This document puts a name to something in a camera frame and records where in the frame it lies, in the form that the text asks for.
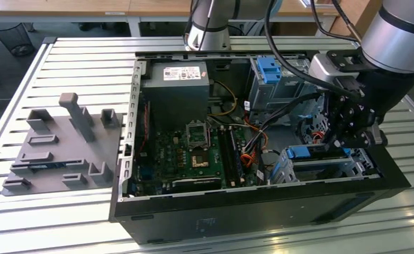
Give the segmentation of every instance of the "black waste bin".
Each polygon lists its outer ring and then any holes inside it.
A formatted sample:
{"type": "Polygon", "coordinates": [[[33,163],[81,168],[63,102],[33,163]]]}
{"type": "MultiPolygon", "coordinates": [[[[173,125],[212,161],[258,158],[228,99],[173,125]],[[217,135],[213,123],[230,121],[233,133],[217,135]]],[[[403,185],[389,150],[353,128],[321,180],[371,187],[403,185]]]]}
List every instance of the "black waste bin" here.
{"type": "Polygon", "coordinates": [[[27,56],[35,51],[22,23],[0,23],[0,41],[15,57],[27,56]]]}

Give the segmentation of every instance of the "gray carpet floor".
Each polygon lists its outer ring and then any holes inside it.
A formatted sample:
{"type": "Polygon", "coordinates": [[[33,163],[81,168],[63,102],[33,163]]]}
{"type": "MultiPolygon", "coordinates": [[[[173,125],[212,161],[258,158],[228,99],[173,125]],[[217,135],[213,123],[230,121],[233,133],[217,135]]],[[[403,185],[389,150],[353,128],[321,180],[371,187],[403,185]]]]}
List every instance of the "gray carpet floor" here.
{"type": "MultiPolygon", "coordinates": [[[[152,30],[148,24],[143,24],[143,36],[178,36],[182,34],[184,23],[172,24],[160,23],[156,30],[152,30]]],[[[78,24],[73,23],[35,23],[37,31],[30,33],[30,38],[37,48],[42,44],[46,37],[123,37],[127,32],[118,33],[114,30],[102,30],[101,26],[91,31],[83,32],[78,28],[78,24]]],[[[34,55],[17,58],[14,57],[3,44],[0,43],[0,98],[13,98],[22,78],[26,75],[34,55]]],[[[414,100],[414,89],[411,91],[414,100]]],[[[0,101],[0,117],[9,101],[0,101]]]]}

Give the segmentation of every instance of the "white sticker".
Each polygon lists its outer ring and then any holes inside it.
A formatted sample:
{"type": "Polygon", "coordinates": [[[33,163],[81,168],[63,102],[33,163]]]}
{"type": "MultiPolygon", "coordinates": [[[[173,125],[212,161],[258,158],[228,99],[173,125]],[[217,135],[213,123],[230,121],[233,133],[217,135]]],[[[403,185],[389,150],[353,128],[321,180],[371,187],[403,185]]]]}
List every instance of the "white sticker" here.
{"type": "Polygon", "coordinates": [[[245,101],[245,110],[246,111],[252,110],[252,103],[249,101],[245,101]]]}
{"type": "Polygon", "coordinates": [[[261,180],[264,180],[264,172],[261,170],[258,170],[257,176],[261,178],[261,180]]]}
{"type": "Polygon", "coordinates": [[[106,15],[126,15],[126,12],[106,12],[106,15]]]}
{"type": "Polygon", "coordinates": [[[198,66],[193,67],[168,67],[164,70],[164,80],[193,80],[201,79],[198,66]]]}

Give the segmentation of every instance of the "metal work surface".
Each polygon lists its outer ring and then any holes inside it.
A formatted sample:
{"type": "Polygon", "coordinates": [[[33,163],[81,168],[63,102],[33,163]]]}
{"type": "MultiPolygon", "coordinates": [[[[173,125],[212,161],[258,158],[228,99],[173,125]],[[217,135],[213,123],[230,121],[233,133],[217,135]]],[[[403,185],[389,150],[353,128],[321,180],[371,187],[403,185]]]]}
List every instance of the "metal work surface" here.
{"type": "MultiPolygon", "coordinates": [[[[337,39],[276,41],[286,50],[353,48],[337,39]]],[[[269,49],[265,38],[233,39],[232,44],[236,50],[269,49]]],[[[181,38],[62,38],[42,46],[0,120],[0,191],[27,136],[31,109],[69,115],[58,100],[61,93],[71,92],[79,94],[79,104],[91,114],[103,108],[126,114],[134,53],[184,49],[181,38]]],[[[414,253],[414,103],[409,97],[381,127],[413,188],[338,223],[139,246],[123,227],[107,221],[111,188],[0,194],[0,253],[414,253]]]]}

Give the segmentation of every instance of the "yellow wire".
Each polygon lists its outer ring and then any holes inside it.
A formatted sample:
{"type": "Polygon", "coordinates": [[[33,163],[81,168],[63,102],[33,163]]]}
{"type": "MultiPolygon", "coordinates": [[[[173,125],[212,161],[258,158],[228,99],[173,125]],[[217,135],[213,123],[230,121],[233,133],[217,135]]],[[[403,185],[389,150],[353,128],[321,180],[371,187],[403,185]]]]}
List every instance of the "yellow wire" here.
{"type": "Polygon", "coordinates": [[[233,106],[232,110],[228,111],[228,112],[216,113],[216,114],[209,114],[209,115],[210,115],[210,116],[229,115],[230,113],[234,112],[234,110],[236,110],[236,108],[237,108],[237,97],[236,97],[236,94],[234,94],[233,90],[232,90],[222,82],[220,82],[220,81],[217,81],[217,80],[216,80],[216,82],[220,83],[220,84],[225,87],[225,89],[230,92],[232,96],[234,97],[234,106],[233,106]]]}

